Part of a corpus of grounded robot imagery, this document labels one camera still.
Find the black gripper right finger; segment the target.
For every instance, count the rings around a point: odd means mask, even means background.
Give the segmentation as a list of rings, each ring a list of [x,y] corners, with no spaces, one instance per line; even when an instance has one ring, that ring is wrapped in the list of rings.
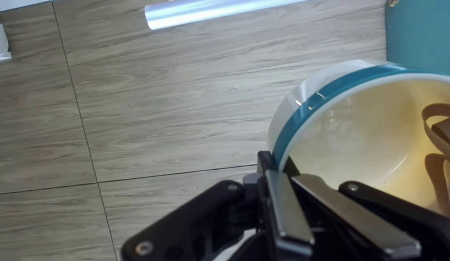
[[[371,244],[383,257],[406,260],[421,256],[421,244],[416,240],[338,190],[331,189],[320,177],[302,174],[294,176],[293,182],[349,230]]]

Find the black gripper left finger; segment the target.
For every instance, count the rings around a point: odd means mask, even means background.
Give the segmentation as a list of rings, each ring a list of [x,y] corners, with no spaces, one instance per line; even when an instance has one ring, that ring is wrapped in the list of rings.
[[[268,151],[257,154],[258,192],[271,260],[310,260],[313,234],[293,192]]]

